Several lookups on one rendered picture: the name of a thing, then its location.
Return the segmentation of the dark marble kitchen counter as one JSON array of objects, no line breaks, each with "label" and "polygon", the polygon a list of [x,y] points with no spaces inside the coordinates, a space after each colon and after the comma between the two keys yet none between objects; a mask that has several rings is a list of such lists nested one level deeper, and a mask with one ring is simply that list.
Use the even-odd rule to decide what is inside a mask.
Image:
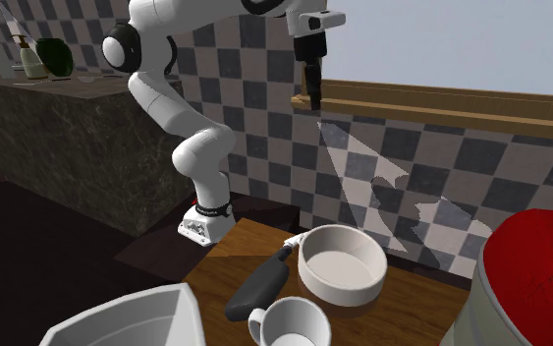
[{"label": "dark marble kitchen counter", "polygon": [[193,192],[165,133],[136,103],[127,79],[82,74],[0,77],[0,170],[7,180],[131,236]]}]

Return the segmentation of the dark brown robot stand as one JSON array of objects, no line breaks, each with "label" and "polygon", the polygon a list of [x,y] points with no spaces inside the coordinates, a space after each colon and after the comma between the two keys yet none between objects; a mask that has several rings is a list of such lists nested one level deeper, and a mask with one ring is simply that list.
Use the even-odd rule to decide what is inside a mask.
[{"label": "dark brown robot stand", "polygon": [[[192,206],[191,195],[149,230],[131,242],[115,259],[167,281],[181,282],[210,252],[178,233],[178,222]],[[300,208],[282,202],[232,193],[235,220],[246,218],[290,233],[297,233]]]}]

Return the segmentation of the white mug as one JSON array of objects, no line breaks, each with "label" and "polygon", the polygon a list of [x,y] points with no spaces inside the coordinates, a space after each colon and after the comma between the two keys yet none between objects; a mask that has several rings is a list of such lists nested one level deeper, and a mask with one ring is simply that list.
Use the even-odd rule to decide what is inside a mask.
[{"label": "white mug", "polygon": [[331,346],[332,342],[327,315],[302,297],[285,297],[266,310],[254,309],[248,328],[257,346]]}]

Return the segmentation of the brown wooden table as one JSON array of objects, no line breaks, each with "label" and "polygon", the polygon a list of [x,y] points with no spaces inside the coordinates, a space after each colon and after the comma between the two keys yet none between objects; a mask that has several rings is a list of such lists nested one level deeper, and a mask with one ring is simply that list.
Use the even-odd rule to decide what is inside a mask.
[{"label": "brown wooden table", "polygon": [[[185,277],[198,301],[207,346],[255,346],[248,324],[227,320],[224,309],[245,279],[289,237],[241,219]],[[319,305],[329,316],[334,346],[437,346],[469,295],[391,266],[376,300],[363,307],[331,306],[303,285],[297,260],[296,253],[286,260],[290,275],[280,296],[300,296]]]}]

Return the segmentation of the grey pot with red inside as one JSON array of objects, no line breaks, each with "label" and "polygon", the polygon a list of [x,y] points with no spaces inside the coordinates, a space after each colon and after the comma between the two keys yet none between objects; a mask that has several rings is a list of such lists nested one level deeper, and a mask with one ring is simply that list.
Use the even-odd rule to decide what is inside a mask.
[{"label": "grey pot with red inside", "polygon": [[518,212],[492,232],[437,346],[553,346],[553,210]]}]

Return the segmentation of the white angular bowl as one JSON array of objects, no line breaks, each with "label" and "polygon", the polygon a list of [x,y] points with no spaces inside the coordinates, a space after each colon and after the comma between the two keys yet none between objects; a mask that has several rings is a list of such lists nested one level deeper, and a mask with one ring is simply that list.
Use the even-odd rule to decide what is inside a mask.
[{"label": "white angular bowl", "polygon": [[206,346],[187,283],[128,294],[49,328],[38,346]]}]

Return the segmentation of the window with wooden frame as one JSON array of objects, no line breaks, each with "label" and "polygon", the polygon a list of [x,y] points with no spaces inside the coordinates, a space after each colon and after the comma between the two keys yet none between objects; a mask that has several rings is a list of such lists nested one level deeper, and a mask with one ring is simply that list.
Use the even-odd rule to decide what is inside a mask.
[{"label": "window with wooden frame", "polygon": [[553,0],[328,0],[324,111],[553,139]]}]

